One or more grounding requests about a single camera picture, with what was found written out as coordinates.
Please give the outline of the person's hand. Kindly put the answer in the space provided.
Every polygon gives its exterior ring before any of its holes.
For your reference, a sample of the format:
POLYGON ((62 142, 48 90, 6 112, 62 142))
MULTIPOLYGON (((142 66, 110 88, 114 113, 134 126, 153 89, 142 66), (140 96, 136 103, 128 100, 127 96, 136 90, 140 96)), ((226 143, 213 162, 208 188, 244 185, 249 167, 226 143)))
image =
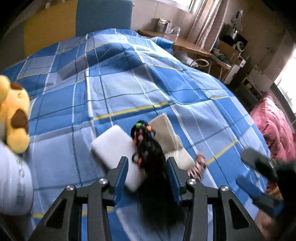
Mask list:
MULTIPOLYGON (((275 198, 282 199, 282 195, 278 188, 278 185, 268 181, 266 193, 275 198)), ((276 224, 275 221, 267 215, 262 210, 259 210, 255 223, 258 226, 259 230, 262 232, 266 240, 271 240, 276 233, 276 224)))

